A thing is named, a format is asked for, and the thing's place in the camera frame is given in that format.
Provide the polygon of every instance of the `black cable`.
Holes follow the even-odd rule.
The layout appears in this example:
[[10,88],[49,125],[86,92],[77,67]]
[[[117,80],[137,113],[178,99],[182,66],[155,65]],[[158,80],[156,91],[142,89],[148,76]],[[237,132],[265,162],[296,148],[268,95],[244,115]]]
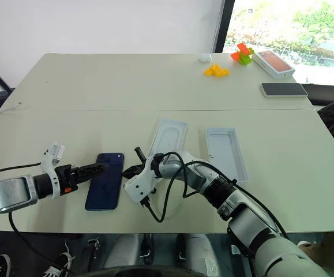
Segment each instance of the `black cable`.
[[25,167],[31,167],[31,166],[39,166],[41,163],[32,163],[32,164],[25,164],[23,166],[12,166],[12,167],[6,167],[4,169],[0,169],[1,171],[6,171],[6,170],[12,170],[12,169],[23,169]]
[[74,272],[65,268],[65,267],[62,267],[61,265],[58,265],[58,264],[55,264],[53,261],[49,260],[47,257],[45,257],[43,254],[41,254],[39,251],[37,251],[36,248],[34,248],[30,243],[29,241],[23,237],[23,235],[18,231],[16,225],[14,224],[13,222],[13,217],[12,217],[12,212],[9,212],[9,223],[10,223],[10,226],[12,227],[13,231],[15,232],[15,234],[26,244],[26,246],[28,248],[30,248],[30,250],[32,250],[36,255],[38,255],[39,257],[41,257],[42,259],[44,259],[46,262],[48,262],[51,266],[55,267],[55,268],[58,268],[58,269],[61,269],[73,276],[75,276]]
[[[167,154],[165,154],[164,156],[167,156],[167,155],[176,155],[175,152],[169,152]],[[167,210],[167,203],[168,203],[168,198],[169,198],[169,193],[170,193],[170,190],[171,190],[171,187],[172,187],[172,184],[174,182],[174,179],[176,178],[176,176],[179,174],[179,172],[181,172],[181,170],[184,170],[184,176],[185,176],[185,180],[187,181],[187,174],[186,174],[186,167],[187,166],[190,166],[192,164],[201,164],[201,165],[204,165],[208,168],[210,168],[211,170],[214,170],[217,174],[221,175],[227,182],[232,182],[232,180],[230,180],[227,176],[225,176],[219,169],[217,169],[215,166],[211,165],[210,163],[207,163],[207,162],[202,162],[202,161],[199,161],[199,160],[196,160],[196,161],[192,161],[192,162],[189,162],[189,163],[184,163],[181,156],[180,155],[176,155],[178,157],[178,159],[180,160],[181,162],[181,167],[175,172],[175,174],[173,175],[173,177],[171,178],[171,181],[170,183],[168,184],[168,188],[167,188],[167,193],[166,193],[166,198],[164,199],[164,206],[163,206],[163,212],[162,212],[162,217],[160,219],[157,218],[157,216],[155,215],[154,211],[152,210],[152,208],[149,206],[147,206],[147,208],[149,209],[151,215],[154,217],[154,219],[161,223],[164,221],[164,217],[166,215],[166,210]],[[277,227],[279,228],[279,230],[281,231],[282,235],[284,238],[286,239],[289,239],[286,231],[284,230],[284,228],[282,227],[281,223],[277,220],[276,216],[259,200],[257,199],[256,197],[254,197],[251,193],[249,193],[247,190],[245,190],[244,188],[240,187],[239,185],[237,184],[233,184],[233,186],[235,188],[237,188],[238,190],[241,190],[242,192],[244,192],[244,194],[246,194],[247,196],[249,196],[251,199],[253,199],[260,207],[262,207],[264,209],[264,211],[267,212],[267,214],[271,217],[271,219],[276,223]],[[185,190],[183,192],[183,194],[185,195],[186,193],[186,188],[187,185],[185,183]],[[194,195],[198,192],[193,192],[193,193],[190,193],[188,194],[187,196],[185,195],[185,197],[183,198],[187,198],[191,195]]]

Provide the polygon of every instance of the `white wall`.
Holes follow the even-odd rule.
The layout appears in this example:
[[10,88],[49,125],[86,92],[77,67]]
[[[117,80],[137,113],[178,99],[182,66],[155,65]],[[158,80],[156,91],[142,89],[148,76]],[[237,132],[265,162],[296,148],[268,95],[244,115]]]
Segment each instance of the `white wall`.
[[45,53],[205,53],[222,0],[0,0],[0,75],[16,87]]

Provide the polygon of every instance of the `blue smartphone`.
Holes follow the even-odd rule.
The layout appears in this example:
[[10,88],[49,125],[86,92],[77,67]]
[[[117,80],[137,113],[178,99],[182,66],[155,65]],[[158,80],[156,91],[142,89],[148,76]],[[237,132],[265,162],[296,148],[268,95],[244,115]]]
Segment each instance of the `blue smartphone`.
[[96,162],[104,163],[107,169],[91,179],[85,204],[87,211],[106,211],[117,207],[124,160],[122,153],[98,154]]

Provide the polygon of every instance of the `window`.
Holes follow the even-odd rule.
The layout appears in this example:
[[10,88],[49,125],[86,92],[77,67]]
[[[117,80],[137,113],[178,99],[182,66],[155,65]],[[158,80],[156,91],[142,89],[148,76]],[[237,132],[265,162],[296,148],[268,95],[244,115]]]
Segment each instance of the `window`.
[[223,52],[240,42],[279,54],[299,83],[334,85],[334,0],[237,0]]

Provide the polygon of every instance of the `table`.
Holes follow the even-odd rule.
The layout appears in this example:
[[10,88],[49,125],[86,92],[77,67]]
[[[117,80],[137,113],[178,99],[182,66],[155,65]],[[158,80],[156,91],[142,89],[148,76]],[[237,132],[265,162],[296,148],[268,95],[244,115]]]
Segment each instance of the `table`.
[[[274,80],[255,62],[228,54],[46,54],[5,102],[46,110],[272,110],[313,108],[306,98],[267,99],[261,83]],[[203,72],[218,63],[228,77]]]
[[[334,140],[314,110],[78,111],[17,110],[0,115],[0,168],[38,162],[56,139],[66,146],[60,164],[93,163],[101,152],[125,153],[125,168],[138,164],[133,148],[148,153],[162,118],[189,123],[185,149],[208,158],[205,130],[235,127],[250,182],[246,189],[278,217],[288,232],[334,230]],[[0,173],[0,179],[40,174],[39,168]],[[46,198],[13,213],[21,231],[55,233],[225,233],[227,223],[200,195],[182,199],[171,191],[167,218],[153,220],[147,209],[121,190],[118,208],[84,209],[89,183],[59,199]],[[166,183],[152,196],[159,209]],[[0,230],[11,230],[0,215]]]

